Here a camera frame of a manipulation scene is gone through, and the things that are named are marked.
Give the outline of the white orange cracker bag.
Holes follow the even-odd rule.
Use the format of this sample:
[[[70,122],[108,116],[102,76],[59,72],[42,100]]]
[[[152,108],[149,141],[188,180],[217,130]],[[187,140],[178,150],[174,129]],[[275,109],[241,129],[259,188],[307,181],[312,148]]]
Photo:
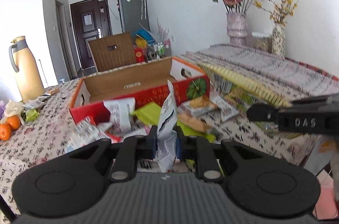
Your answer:
[[[173,84],[168,81],[169,95],[166,97],[160,112],[157,126],[157,152],[156,161],[158,162],[162,173],[172,171],[176,158],[176,140],[175,132],[177,118],[177,105],[175,101],[175,92]]]

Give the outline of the long green snack pack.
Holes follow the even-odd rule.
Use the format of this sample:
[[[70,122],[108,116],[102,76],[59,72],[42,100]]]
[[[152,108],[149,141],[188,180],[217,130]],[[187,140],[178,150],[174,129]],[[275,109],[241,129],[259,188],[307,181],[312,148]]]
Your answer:
[[[157,125],[160,118],[161,107],[154,102],[148,103],[145,106],[134,110],[131,115],[136,117],[139,121],[145,124],[147,127]],[[181,127],[185,136],[201,136],[206,138],[210,143],[216,141],[216,137],[213,134],[200,133],[194,129],[186,126],[182,122],[178,121],[177,125]]]

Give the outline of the red white snack bag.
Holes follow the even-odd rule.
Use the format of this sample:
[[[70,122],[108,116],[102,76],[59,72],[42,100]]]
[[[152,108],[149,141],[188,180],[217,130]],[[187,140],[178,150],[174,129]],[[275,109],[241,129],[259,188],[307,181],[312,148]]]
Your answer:
[[[72,152],[97,140],[107,138],[112,144],[119,143],[121,136],[113,134],[113,124],[103,122],[95,124],[93,117],[86,117],[76,124],[64,147],[64,153]]]

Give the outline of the glass jar with snacks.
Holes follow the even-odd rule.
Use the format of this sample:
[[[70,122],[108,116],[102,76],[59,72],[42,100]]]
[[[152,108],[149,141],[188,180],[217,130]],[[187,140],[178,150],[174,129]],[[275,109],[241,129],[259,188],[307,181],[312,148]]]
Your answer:
[[[272,35],[266,35],[259,32],[252,32],[253,48],[271,53],[272,52]]]

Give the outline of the patterned fabric runner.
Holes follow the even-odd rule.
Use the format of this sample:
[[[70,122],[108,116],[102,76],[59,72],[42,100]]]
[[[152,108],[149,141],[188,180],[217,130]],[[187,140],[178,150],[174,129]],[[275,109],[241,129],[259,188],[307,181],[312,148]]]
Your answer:
[[[338,79],[322,70],[253,48],[216,44],[179,58],[212,64],[247,77],[288,100],[338,93]]]

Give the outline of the red cardboard pumpkin box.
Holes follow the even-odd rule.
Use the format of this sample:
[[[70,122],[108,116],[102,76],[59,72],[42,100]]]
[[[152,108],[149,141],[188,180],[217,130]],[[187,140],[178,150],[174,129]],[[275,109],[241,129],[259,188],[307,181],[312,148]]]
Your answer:
[[[174,87],[177,105],[210,94],[210,79],[198,66],[177,57],[134,64],[84,77],[72,94],[69,111],[75,123],[91,117],[107,122],[110,113],[104,101],[134,98],[136,108],[151,102],[161,106]]]

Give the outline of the floral white slim vase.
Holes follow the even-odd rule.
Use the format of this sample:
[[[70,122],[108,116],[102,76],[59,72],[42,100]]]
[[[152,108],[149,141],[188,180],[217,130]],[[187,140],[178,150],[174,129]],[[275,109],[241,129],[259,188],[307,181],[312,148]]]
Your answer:
[[[285,57],[286,41],[284,26],[275,23],[272,30],[272,53],[276,56]]]

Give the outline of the red gift box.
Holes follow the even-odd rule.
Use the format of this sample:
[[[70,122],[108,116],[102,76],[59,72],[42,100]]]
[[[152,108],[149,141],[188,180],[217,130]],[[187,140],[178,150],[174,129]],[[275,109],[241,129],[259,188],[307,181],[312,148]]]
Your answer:
[[[144,50],[142,48],[135,47],[134,51],[135,51],[135,58],[136,58],[137,63],[143,63],[147,61],[144,55]]]

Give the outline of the brown woven chair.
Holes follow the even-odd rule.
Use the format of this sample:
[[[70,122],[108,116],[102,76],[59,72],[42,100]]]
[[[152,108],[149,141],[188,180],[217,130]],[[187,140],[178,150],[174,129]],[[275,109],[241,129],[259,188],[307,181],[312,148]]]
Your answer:
[[[136,63],[130,33],[90,40],[89,47],[97,72],[104,72]]]

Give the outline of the yellow dried flower branches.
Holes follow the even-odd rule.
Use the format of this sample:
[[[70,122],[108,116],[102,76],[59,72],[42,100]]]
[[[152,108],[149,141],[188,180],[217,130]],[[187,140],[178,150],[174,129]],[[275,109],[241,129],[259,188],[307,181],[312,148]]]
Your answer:
[[[272,9],[267,9],[263,7],[264,1],[268,1],[273,5]],[[261,9],[266,13],[269,13],[269,19],[272,20],[275,24],[281,26],[286,26],[286,19],[292,17],[298,3],[300,0],[279,0],[275,2],[274,0],[254,0],[253,5],[257,9]]]

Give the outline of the blue plastic dustpan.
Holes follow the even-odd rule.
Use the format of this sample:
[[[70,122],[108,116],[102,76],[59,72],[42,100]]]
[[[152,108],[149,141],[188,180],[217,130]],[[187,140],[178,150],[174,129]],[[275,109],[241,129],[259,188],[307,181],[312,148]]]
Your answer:
[[[145,29],[139,29],[136,32],[134,32],[133,35],[137,36],[138,38],[142,38],[147,42],[154,41],[152,35]]]

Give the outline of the white packets by jug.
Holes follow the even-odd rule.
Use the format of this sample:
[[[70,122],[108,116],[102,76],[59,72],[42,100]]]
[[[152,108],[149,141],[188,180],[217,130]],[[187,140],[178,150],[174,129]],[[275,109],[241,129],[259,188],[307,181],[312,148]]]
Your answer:
[[[49,90],[45,92],[43,95],[38,96],[36,99],[29,100],[27,101],[24,105],[23,108],[25,110],[40,110],[45,106],[45,102],[53,95],[57,94],[59,92],[59,88],[55,88],[52,90]]]

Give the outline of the small green snack packet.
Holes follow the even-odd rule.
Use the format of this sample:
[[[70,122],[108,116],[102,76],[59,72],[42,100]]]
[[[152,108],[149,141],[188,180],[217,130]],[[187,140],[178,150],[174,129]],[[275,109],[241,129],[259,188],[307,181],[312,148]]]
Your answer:
[[[39,117],[40,113],[36,109],[29,109],[25,112],[26,122],[33,122]]]

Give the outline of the pink textured vase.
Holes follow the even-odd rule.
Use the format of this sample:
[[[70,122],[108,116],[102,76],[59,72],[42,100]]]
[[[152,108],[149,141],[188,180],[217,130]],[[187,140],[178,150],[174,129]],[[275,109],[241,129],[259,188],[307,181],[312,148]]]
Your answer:
[[[248,25],[245,15],[238,12],[227,13],[226,20],[226,30],[230,43],[237,46],[245,46],[246,37],[248,36]]]

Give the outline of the right orange mandarin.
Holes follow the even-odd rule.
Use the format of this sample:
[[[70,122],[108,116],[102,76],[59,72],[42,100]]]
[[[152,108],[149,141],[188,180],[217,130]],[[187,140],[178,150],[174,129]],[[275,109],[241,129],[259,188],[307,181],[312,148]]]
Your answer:
[[[7,117],[6,123],[9,125],[12,131],[15,131],[21,126],[21,119],[18,115],[13,115]]]

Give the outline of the orange mandarin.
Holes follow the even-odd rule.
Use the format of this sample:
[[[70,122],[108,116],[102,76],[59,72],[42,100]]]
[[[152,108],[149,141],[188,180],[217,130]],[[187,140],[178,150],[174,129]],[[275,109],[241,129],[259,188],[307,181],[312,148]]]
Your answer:
[[[0,124],[0,140],[7,141],[11,137],[11,127],[8,124]]]
[[[15,131],[21,126],[21,119],[18,115],[13,115],[7,117],[6,123],[9,125],[12,131]]]

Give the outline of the cream fabric flower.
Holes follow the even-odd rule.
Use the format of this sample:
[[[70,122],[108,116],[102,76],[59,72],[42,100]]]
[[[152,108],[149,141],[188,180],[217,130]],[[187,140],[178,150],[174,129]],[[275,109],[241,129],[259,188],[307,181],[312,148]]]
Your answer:
[[[22,102],[15,102],[10,100],[3,112],[2,122],[5,122],[9,117],[17,116],[21,121],[21,124],[24,124],[24,120],[21,117],[21,113],[24,111],[24,104]]]

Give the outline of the dark brown entrance door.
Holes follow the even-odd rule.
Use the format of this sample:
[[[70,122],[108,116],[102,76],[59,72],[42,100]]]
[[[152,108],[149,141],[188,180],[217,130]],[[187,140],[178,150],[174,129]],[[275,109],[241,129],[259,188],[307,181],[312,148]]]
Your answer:
[[[107,0],[84,0],[70,5],[75,39],[83,69],[94,67],[89,41],[110,36]]]

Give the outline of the middle orange mandarin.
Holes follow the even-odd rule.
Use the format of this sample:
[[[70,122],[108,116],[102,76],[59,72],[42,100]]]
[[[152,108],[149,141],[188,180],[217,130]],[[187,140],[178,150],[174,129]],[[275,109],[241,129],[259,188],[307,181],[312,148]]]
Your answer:
[[[0,124],[0,140],[7,141],[11,137],[11,127],[8,124]]]

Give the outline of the grey refrigerator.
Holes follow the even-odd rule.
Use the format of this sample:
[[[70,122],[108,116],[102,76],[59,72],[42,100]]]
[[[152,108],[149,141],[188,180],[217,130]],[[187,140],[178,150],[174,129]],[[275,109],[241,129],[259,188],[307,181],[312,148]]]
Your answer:
[[[147,0],[117,0],[122,32],[149,30]]]

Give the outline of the yellow thermos jug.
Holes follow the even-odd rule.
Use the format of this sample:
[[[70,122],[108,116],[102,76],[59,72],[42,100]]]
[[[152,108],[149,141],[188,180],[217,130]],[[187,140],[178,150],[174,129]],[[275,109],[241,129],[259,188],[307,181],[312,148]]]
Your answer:
[[[23,102],[34,100],[45,93],[35,57],[25,36],[15,38],[9,47],[9,59]]]

